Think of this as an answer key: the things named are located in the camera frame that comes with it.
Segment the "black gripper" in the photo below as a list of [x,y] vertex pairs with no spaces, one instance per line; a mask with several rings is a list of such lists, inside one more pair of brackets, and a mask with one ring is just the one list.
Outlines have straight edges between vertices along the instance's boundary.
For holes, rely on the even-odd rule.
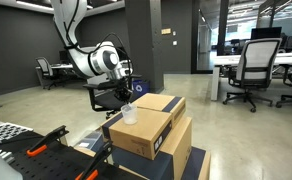
[[115,94],[114,96],[119,100],[122,101],[124,105],[127,105],[131,103],[133,91],[130,89],[129,85],[124,84],[118,84],[115,88]]

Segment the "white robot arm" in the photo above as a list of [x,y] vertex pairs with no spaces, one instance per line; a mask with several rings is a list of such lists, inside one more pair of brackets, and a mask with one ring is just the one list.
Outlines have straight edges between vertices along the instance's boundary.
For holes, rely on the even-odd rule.
[[119,58],[114,44],[107,41],[116,34],[109,33],[95,46],[81,47],[76,29],[86,14],[87,0],[51,0],[51,4],[55,27],[75,72],[85,79],[106,74],[109,83],[115,85],[115,97],[128,103],[133,94],[128,83],[133,69],[128,60]]

